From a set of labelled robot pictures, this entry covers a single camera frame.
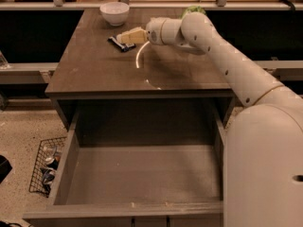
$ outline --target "white bowl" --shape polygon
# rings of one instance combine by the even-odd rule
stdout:
[[[129,10],[129,5],[121,2],[110,2],[100,7],[103,18],[112,26],[123,25],[127,20]]]

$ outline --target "speckled floor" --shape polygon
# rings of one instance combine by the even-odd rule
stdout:
[[[29,193],[29,183],[38,146],[42,140],[66,136],[57,113],[48,99],[10,100],[0,111],[0,155],[12,165],[12,171],[0,183],[0,220],[22,220],[27,206],[45,205],[47,198]]]

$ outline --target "drawer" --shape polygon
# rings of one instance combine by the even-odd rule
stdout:
[[[208,98],[83,100],[38,226],[220,226]]]

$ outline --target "wire basket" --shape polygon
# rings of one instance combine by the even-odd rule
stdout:
[[[64,147],[65,139],[66,137],[61,137],[61,138],[47,139],[40,142],[35,166],[32,172],[30,185],[29,185],[30,193],[38,193],[48,198],[50,188],[45,187],[43,185],[43,172],[41,171],[41,168],[47,168],[47,165],[45,164],[45,159],[49,157],[49,155],[46,152],[44,152],[44,147],[54,147],[54,146]]]

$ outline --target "table top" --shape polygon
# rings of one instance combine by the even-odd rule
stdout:
[[[166,45],[137,44],[121,52],[108,38],[151,17],[177,18],[182,9],[130,9],[127,23],[110,26],[98,9],[86,9],[46,89],[53,97],[199,94],[230,91],[208,56],[191,55]]]

